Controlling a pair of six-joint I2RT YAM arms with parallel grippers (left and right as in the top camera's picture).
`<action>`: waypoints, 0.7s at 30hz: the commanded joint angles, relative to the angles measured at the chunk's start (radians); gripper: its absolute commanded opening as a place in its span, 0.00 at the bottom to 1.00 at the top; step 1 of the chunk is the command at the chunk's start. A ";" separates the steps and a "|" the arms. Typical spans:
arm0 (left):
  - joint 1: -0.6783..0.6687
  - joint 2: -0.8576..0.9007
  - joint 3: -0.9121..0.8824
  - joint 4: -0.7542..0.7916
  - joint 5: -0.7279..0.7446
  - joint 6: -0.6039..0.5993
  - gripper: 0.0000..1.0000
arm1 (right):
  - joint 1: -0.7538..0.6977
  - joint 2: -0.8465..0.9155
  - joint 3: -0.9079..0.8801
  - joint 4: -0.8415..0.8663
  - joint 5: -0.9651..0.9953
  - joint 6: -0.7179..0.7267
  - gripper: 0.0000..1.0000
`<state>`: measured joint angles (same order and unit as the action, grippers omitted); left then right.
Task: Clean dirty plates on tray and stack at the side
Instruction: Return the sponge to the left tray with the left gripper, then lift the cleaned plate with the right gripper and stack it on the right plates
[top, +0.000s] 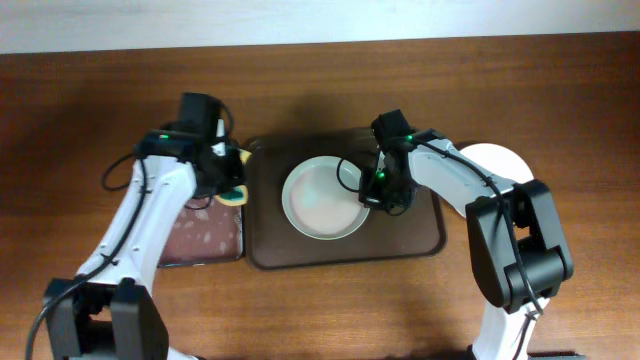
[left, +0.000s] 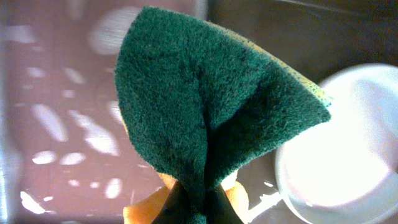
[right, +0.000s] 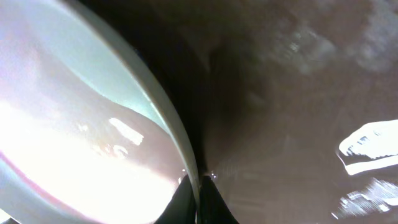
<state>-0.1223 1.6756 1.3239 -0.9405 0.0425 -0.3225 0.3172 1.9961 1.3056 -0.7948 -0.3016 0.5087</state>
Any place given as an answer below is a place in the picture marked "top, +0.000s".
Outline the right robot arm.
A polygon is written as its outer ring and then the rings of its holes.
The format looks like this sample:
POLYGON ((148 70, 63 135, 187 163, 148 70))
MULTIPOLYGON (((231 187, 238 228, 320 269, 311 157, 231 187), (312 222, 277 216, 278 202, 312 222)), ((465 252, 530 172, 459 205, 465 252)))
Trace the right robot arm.
POLYGON ((419 187, 444 199, 466 220, 473 275, 486 299, 473 359, 526 359, 535 324, 574 273, 549 187, 487 170, 443 134, 419 131, 400 110, 371 124, 373 166, 361 171, 357 191, 367 208, 399 216, 419 187))

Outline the white plate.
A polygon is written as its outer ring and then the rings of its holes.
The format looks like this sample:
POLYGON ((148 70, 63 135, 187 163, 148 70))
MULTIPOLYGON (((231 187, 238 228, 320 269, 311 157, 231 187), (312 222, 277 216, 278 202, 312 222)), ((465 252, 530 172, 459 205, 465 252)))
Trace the white plate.
POLYGON ((356 232, 369 215, 358 199, 361 170, 336 156, 318 156, 298 164, 282 187, 289 223, 303 235, 333 241, 356 232))
MULTIPOLYGON (((457 155, 466 158, 476 166, 486 170, 486 176, 501 177, 509 185, 523 184, 534 179, 529 165, 514 151, 492 143, 463 143, 455 147, 457 155)), ((460 216, 466 217, 465 206, 478 197, 494 197, 494 191, 481 179, 468 186, 452 186, 447 196, 441 198, 460 216)))

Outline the green yellow sponge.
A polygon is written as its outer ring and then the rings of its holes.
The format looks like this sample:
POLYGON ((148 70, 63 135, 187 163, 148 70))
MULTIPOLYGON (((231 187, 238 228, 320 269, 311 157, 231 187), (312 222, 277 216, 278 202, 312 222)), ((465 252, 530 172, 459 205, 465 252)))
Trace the green yellow sponge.
MULTIPOLYGON (((251 153, 247 150, 240 149, 239 157, 243 165, 245 165, 249 158, 251 157, 251 153)), ((248 202, 249 192, 246 185, 238 185, 235 186, 232 190, 221 193, 214 196, 214 199, 225 206, 229 207, 239 207, 243 206, 248 202)))

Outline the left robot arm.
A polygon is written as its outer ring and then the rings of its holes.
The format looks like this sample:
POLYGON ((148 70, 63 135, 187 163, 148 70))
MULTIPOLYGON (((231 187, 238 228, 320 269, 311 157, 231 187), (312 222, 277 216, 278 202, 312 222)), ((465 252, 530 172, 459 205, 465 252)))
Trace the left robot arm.
POLYGON ((185 93, 175 121, 151 130, 129 153, 133 173, 111 224, 72 279, 54 279, 29 332, 47 327, 56 359, 180 360, 152 298, 155 273, 182 210, 192 199, 246 204, 247 151, 232 140, 221 100, 185 93))

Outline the white plate bottom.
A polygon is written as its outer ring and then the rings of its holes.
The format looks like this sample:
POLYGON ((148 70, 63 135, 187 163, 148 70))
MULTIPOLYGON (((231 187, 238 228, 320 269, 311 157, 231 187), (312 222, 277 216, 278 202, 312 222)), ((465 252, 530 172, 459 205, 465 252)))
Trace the white plate bottom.
MULTIPOLYGON (((486 170, 486 176, 501 177, 509 185, 523 184, 534 179, 529 165, 514 151, 492 143, 463 143, 455 147, 457 155, 466 158, 476 166, 486 170)), ((494 197, 494 191, 481 179, 468 186, 452 186, 447 196, 441 198, 460 216, 466 217, 465 206, 478 197, 494 197)))

